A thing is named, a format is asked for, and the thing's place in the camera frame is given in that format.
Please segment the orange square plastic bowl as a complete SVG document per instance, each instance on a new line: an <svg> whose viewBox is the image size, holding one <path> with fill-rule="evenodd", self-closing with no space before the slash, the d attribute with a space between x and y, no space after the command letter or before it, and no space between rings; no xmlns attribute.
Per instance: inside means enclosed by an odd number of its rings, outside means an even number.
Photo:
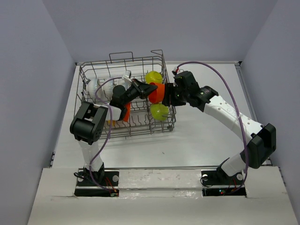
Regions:
<svg viewBox="0 0 300 225"><path fill-rule="evenodd" d="M165 84L151 82L150 85L157 86L157 89L148 96L149 101L153 104L162 102L165 97Z"/></svg>

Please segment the white round bowl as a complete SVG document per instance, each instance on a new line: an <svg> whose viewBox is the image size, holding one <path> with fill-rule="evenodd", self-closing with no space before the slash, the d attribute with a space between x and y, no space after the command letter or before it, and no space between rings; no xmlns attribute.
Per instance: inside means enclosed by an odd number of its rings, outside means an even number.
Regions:
<svg viewBox="0 0 300 225"><path fill-rule="evenodd" d="M117 85L123 86L125 89L128 89L128 84L125 82L123 79L118 79L117 80Z"/></svg>
<svg viewBox="0 0 300 225"><path fill-rule="evenodd" d="M110 99L113 95L114 80L110 80L105 84L101 84L101 98Z"/></svg>
<svg viewBox="0 0 300 225"><path fill-rule="evenodd" d="M90 98L95 98L95 92L99 88L99 83L97 78L90 79L86 84L86 90Z"/></svg>

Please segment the green plastic bowl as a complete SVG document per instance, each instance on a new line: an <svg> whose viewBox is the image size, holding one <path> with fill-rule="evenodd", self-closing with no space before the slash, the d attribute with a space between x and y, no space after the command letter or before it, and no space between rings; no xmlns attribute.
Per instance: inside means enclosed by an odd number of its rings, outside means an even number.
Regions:
<svg viewBox="0 0 300 225"><path fill-rule="evenodd" d="M163 78L162 75L157 71L150 71L145 75L146 83L162 83Z"/></svg>

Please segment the white square bowl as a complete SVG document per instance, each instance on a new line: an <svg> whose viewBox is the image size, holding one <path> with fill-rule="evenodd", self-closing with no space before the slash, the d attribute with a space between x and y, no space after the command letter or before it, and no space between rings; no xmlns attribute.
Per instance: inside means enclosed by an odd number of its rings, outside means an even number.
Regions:
<svg viewBox="0 0 300 225"><path fill-rule="evenodd" d="M167 119L169 108L162 103L156 103L150 106L150 112L155 120L164 121Z"/></svg>

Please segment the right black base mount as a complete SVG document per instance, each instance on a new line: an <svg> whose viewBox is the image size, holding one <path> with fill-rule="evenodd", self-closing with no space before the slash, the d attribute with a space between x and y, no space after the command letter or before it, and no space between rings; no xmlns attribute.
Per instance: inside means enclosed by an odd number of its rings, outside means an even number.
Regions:
<svg viewBox="0 0 300 225"><path fill-rule="evenodd" d="M215 170L201 171L200 183L203 186L203 197L247 195L244 185L242 186L244 180L242 172L224 180L214 177L215 173Z"/></svg>

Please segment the yellow plastic bowl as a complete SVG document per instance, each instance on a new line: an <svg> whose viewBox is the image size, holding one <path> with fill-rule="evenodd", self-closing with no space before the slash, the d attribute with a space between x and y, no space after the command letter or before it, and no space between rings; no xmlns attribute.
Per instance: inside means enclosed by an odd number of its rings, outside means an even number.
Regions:
<svg viewBox="0 0 300 225"><path fill-rule="evenodd" d="M116 123L115 120L108 120L108 121L107 121L107 125L108 125L108 126L114 127L114 126L115 126L115 123Z"/></svg>

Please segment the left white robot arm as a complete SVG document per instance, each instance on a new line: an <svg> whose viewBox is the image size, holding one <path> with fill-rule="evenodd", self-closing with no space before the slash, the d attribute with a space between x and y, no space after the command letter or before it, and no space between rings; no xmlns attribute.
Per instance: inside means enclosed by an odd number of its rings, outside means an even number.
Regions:
<svg viewBox="0 0 300 225"><path fill-rule="evenodd" d="M76 174L76 177L100 186L105 177L105 166L100 153L111 136L112 121L123 120L132 100L145 99L157 89L155 84L132 79L128 89L123 85L113 88L110 103L102 99L99 99L102 105L82 102L70 124L70 133L79 143L85 161L83 175Z"/></svg>

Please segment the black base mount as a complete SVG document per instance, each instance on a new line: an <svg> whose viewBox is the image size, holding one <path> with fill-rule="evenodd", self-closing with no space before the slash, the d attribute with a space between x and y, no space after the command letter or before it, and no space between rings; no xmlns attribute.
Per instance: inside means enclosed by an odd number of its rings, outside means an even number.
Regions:
<svg viewBox="0 0 300 225"><path fill-rule="evenodd" d="M119 171L108 170L101 181L96 180L97 185L90 174L83 169L74 173L76 185L74 195L77 197L118 197L119 196Z"/></svg>
<svg viewBox="0 0 300 225"><path fill-rule="evenodd" d="M224 180L214 177L215 173L215 170L201 171L200 183L203 186L203 197L247 195L244 185L242 186L244 180L242 172Z"/></svg>

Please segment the orange round plastic bowl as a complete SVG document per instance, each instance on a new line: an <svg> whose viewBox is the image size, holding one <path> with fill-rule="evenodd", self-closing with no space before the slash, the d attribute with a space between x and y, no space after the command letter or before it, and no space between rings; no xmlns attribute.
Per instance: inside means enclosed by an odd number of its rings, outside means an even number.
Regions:
<svg viewBox="0 0 300 225"><path fill-rule="evenodd" d="M127 103L127 104L125 105L126 113L125 113L124 118L123 118L123 121L124 121L124 122L128 122L128 120L129 120L129 116L130 116L130 108L131 108L131 103L129 102L129 103Z"/></svg>

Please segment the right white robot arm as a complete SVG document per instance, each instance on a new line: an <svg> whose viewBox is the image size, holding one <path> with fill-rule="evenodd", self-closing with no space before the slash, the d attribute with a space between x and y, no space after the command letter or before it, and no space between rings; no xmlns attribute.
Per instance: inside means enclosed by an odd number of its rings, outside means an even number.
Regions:
<svg viewBox="0 0 300 225"><path fill-rule="evenodd" d="M217 119L246 143L246 149L226 159L216 171L219 183L228 183L235 174L247 167L257 169L276 150L276 128L263 125L236 111L219 93L209 86L199 87L194 75L184 71L165 84L165 106L189 104Z"/></svg>

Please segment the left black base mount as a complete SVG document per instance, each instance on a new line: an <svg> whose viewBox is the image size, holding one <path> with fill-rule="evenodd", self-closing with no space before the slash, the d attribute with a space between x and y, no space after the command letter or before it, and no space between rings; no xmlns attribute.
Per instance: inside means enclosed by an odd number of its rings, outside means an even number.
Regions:
<svg viewBox="0 0 300 225"><path fill-rule="evenodd" d="M108 170L101 181L96 180L97 185L90 174L83 169L74 173L76 185L74 195L77 197L118 197L119 196L119 171Z"/></svg>

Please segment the grey wire dish rack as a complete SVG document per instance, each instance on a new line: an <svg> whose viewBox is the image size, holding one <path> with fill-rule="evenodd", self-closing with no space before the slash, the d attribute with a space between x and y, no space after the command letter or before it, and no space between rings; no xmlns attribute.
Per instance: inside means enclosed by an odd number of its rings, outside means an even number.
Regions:
<svg viewBox="0 0 300 225"><path fill-rule="evenodd" d="M101 84L114 80L114 85L116 86L117 80L123 78L126 70L130 70L132 72L131 77L141 82L145 82L145 75L150 71L159 72L162 75L163 83L169 82L162 50L152 50L151 55L144 57L135 57L132 52L111 53L109 56L108 60L87 61L77 64L79 75L77 79L75 112L78 111L83 101L100 104L97 97L90 98L86 90L86 84L93 78L98 79L99 88L96 90L95 95L97 94L99 98L101 98ZM101 99L106 103L109 103L111 100L111 98ZM170 106L167 119L160 121L152 117L150 106L151 102L148 99L136 98L132 100L128 122L116 121L115 126L111 130L111 137L121 138L172 131L176 122L175 108Z"/></svg>

